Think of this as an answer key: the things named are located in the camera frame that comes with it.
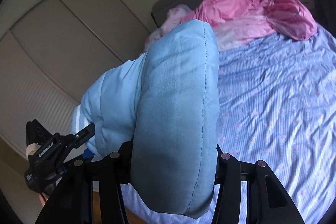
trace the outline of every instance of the bed sheet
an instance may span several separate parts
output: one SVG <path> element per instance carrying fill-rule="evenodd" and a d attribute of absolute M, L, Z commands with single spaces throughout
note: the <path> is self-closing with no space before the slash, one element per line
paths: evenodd
<path fill-rule="evenodd" d="M 320 25 L 308 41 L 278 33 L 220 53 L 218 143 L 241 161 L 265 160 L 306 224 L 316 224 L 336 196 L 336 40 Z M 130 185 L 125 205 L 147 223 L 210 223 L 210 210 L 193 220 L 155 213 Z M 239 223 L 246 221 L 242 185 Z"/>

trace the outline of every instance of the folded blue garment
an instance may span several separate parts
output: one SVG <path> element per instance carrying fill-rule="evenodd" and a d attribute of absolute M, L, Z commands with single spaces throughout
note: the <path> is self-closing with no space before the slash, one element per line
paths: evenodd
<path fill-rule="evenodd" d="M 117 151 L 134 135 L 131 184 L 156 212 L 208 211 L 217 164 L 218 49 L 208 23 L 174 28 L 147 54 L 103 74 L 73 115 L 95 123 L 88 148 Z"/>

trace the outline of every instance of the pink bedding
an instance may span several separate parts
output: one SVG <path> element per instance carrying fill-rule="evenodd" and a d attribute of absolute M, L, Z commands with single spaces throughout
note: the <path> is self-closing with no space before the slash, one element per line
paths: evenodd
<path fill-rule="evenodd" d="M 147 39 L 145 51 L 178 24 L 192 19 L 212 26 L 219 51 L 273 32 L 297 41 L 307 40 L 317 32 L 310 11 L 299 0 L 204 0 L 193 11 L 186 5 L 171 9 L 162 27 Z"/>

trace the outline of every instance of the wooden floor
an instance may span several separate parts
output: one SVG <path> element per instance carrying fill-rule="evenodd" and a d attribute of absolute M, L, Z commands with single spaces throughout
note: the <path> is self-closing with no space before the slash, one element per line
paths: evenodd
<path fill-rule="evenodd" d="M 136 216 L 127 208 L 126 213 L 129 224 L 146 224 L 145 221 Z M 99 193 L 97 192 L 93 192 L 93 217 L 94 217 L 94 224 L 101 224 Z"/>

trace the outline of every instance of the round metal joint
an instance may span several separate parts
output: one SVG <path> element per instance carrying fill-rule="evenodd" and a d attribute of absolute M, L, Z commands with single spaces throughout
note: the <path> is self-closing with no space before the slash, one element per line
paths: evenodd
<path fill-rule="evenodd" d="M 119 156 L 120 156 L 120 154 L 119 154 L 118 152 L 112 152 L 112 153 L 110 154 L 110 157 L 111 157 L 112 159 L 117 159 L 117 158 L 119 158 Z"/>
<path fill-rule="evenodd" d="M 267 165 L 267 163 L 265 163 L 263 160 L 258 160 L 258 165 L 260 167 L 265 167 Z"/>
<path fill-rule="evenodd" d="M 228 154 L 228 153 L 222 153 L 222 154 L 221 154 L 221 158 L 222 158 L 223 160 L 228 160 L 229 158 L 231 158 L 231 156 L 230 156 L 230 154 Z"/>
<path fill-rule="evenodd" d="M 81 166 L 83 164 L 82 160 L 75 160 L 75 162 L 73 163 L 74 166 Z"/>

